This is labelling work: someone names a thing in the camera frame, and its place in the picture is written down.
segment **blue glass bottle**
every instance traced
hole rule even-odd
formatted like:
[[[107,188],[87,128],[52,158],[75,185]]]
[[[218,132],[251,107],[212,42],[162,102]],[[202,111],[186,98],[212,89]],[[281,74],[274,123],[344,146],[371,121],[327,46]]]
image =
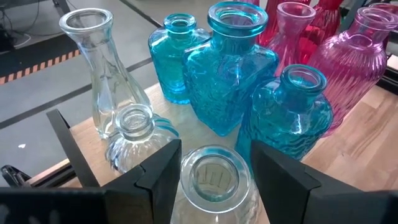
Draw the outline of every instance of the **blue glass bottle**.
[[[184,81],[192,108],[220,136],[239,124],[254,87],[276,70],[277,55],[255,44],[267,20],[253,4],[219,2],[208,13],[213,37],[185,51]]]
[[[255,139],[301,160],[333,121],[325,88],[325,76],[306,65],[289,65],[279,78],[261,83],[245,111],[235,150],[250,164]]]
[[[164,26],[155,30],[148,39],[157,78],[164,96],[172,103],[189,103],[182,78],[184,50],[210,38],[206,30],[196,26],[192,15],[171,14],[164,19]]]

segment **orange stripe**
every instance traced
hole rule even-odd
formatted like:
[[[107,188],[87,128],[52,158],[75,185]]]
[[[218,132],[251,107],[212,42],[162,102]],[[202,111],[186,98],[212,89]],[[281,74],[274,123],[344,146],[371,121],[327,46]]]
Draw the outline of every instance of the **orange stripe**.
[[[13,81],[14,80],[14,74],[8,75],[8,81]]]
[[[30,74],[30,68],[25,69],[25,76]]]
[[[41,64],[40,64],[40,70],[41,69],[44,69],[45,68],[45,62],[42,62]]]
[[[17,78],[22,77],[22,71],[17,72]]]
[[[37,72],[38,67],[39,67],[38,65],[33,66],[33,71],[32,71],[32,73]]]

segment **pink glass vase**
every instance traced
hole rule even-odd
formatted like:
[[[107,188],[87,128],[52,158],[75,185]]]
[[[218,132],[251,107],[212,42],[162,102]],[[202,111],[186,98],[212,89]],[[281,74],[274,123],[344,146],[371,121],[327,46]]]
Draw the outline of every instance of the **pink glass vase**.
[[[333,108],[331,134],[348,112],[382,77],[387,56],[382,41],[398,25],[394,14],[373,7],[358,9],[351,27],[324,41],[308,65],[328,80],[324,91]]]
[[[314,20],[300,36],[300,63],[306,64],[318,46],[336,33],[340,26],[339,5],[343,0],[320,0],[314,7]]]
[[[391,12],[395,15],[398,15],[398,6],[389,4],[389,3],[374,3],[371,4],[370,7],[376,7],[378,9],[383,9],[387,12]],[[388,43],[388,37],[383,40],[383,48],[386,49]]]
[[[300,34],[314,17],[315,10],[306,4],[284,2],[278,5],[279,32],[267,45],[267,48],[273,50],[279,57],[276,76],[279,76],[286,66],[299,63]]]
[[[266,13],[268,14],[268,23],[265,31],[257,38],[257,43],[261,46],[266,46],[271,41],[273,36],[278,32],[277,24],[277,7],[283,2],[300,2],[309,5],[311,0],[268,0]]]
[[[235,0],[235,1],[246,2],[246,3],[254,4],[256,6],[260,6],[260,0]]]

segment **wooden surface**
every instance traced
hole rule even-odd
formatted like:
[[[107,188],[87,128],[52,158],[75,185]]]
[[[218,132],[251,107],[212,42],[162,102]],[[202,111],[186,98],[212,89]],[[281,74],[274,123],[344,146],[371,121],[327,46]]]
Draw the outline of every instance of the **wooden surface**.
[[[146,89],[154,111],[173,122],[180,133],[183,153],[205,144],[234,148],[238,128],[219,137],[196,119],[190,105],[164,99],[159,84]],[[356,105],[339,129],[319,140],[303,162],[362,190],[398,189],[398,97],[378,86]],[[100,140],[93,120],[71,132],[101,185],[116,177],[104,159],[106,144]],[[78,187],[77,180],[67,184]],[[265,212],[260,223],[267,223]]]

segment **square blue bottle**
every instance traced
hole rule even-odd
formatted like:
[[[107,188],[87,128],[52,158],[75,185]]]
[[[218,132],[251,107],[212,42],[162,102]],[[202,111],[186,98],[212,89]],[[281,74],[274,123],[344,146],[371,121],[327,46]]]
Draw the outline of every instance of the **square blue bottle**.
[[[189,14],[171,14],[164,19],[164,26],[155,30],[148,39],[150,55],[157,78],[166,99],[172,103],[189,103],[182,78],[184,50],[203,43],[210,34],[197,28],[197,22]]]
[[[276,70],[277,55],[255,44],[267,20],[253,4],[219,2],[208,12],[213,37],[183,56],[192,108],[220,136],[240,123],[254,87]]]
[[[301,160],[333,121],[325,88],[325,76],[306,65],[289,65],[280,77],[257,86],[235,150],[250,165],[251,141],[260,140]]]

